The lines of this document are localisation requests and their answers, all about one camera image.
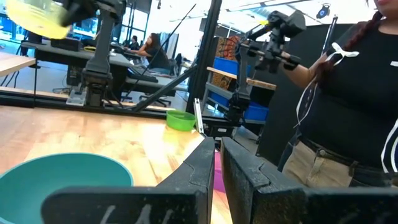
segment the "woman sitting at desk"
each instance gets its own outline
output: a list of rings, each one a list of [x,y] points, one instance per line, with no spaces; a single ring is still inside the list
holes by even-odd
[[[145,56],[149,62],[148,68],[152,71],[163,74],[170,73],[169,59],[160,45],[160,37],[157,34],[151,33],[147,42],[139,50],[127,50]]]

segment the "braided hair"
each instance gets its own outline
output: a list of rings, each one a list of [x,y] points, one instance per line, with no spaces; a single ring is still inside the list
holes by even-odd
[[[380,12],[376,12],[373,15],[373,18],[367,23],[363,24],[358,31],[355,33],[352,38],[347,41],[346,45],[343,47],[345,51],[351,51],[352,48],[359,42],[361,39],[373,28],[375,25],[382,19],[383,15]],[[319,84],[320,87],[324,84],[328,75],[333,70],[334,65],[333,60],[329,60],[327,62],[320,63],[317,69],[315,70],[315,75],[313,77],[314,82]]]

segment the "wooden table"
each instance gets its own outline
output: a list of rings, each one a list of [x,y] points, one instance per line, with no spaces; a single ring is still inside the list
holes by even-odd
[[[10,106],[0,106],[0,117],[0,174],[39,156],[90,152],[124,164],[135,186],[156,186],[203,140],[159,119]],[[213,192],[211,218],[232,223],[224,193]]]
[[[233,79],[236,79],[236,77],[237,77],[234,74],[231,74],[231,73],[228,73],[228,72],[224,72],[224,71],[212,68],[212,67],[207,67],[207,70],[211,71],[211,72],[214,72],[214,73],[217,73],[217,74],[220,74],[220,75],[224,75],[226,77],[233,78]],[[266,89],[269,89],[269,90],[275,90],[276,89],[276,85],[271,84],[271,83],[266,83],[266,82],[262,82],[262,81],[259,81],[259,80],[253,80],[251,78],[247,78],[246,80],[247,80],[248,84],[252,85],[252,86],[256,86],[256,87],[260,87],[260,88],[266,88]]]
[[[36,59],[0,52],[0,77],[34,65]]]

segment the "lime green bowl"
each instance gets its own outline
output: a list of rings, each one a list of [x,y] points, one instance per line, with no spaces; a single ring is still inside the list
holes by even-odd
[[[193,114],[180,110],[167,111],[166,124],[170,128],[179,131],[191,131],[195,123],[196,117]]]
[[[119,162],[95,154],[54,154],[24,162],[0,176],[0,223],[43,223],[45,198],[71,186],[128,187],[132,177]]]

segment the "camera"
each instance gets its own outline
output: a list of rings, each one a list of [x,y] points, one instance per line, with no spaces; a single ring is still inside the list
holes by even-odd
[[[317,19],[323,19],[326,16],[329,16],[330,14],[330,4],[325,3],[322,5],[321,10],[319,10],[318,14],[317,14]]]

